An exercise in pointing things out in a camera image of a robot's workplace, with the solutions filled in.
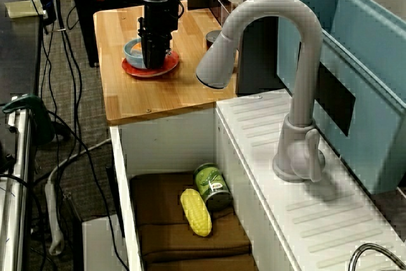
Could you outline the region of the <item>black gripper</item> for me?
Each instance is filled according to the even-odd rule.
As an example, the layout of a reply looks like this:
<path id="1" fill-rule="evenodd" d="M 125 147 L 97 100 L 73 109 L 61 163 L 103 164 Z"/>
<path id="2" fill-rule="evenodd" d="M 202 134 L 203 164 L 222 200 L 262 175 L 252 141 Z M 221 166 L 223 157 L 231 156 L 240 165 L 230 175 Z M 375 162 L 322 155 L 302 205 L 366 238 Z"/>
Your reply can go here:
<path id="1" fill-rule="evenodd" d="M 143 61 L 146 68 L 161 68 L 171 51 L 172 32 L 178 29 L 178 20 L 184 13 L 180 0 L 142 0 L 143 16 L 138 19 L 140 37 L 155 38 L 163 42 L 142 41 Z"/>

